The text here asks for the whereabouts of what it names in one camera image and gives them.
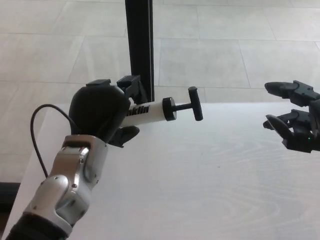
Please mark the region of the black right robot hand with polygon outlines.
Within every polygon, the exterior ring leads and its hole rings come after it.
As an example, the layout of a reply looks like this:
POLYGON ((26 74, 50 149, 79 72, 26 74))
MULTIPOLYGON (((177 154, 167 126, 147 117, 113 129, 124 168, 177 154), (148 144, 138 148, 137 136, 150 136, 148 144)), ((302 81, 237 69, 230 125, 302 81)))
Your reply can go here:
POLYGON ((308 112, 292 109, 289 113, 266 115, 265 129, 276 131, 282 144, 292 151, 311 153, 320 150, 320 94, 303 82, 267 82, 264 85, 271 95, 289 99, 299 107, 308 107, 308 112))

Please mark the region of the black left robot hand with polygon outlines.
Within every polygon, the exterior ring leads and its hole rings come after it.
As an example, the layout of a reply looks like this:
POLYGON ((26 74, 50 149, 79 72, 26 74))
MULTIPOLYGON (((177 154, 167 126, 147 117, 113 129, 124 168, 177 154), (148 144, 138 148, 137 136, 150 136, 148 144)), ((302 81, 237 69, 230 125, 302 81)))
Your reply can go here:
POLYGON ((129 112, 130 99, 135 104, 147 102, 139 75, 124 76, 116 85, 112 85, 110 79, 87 83, 74 94, 70 103, 71 134, 94 136, 122 148, 140 132, 134 124, 121 127, 129 112))

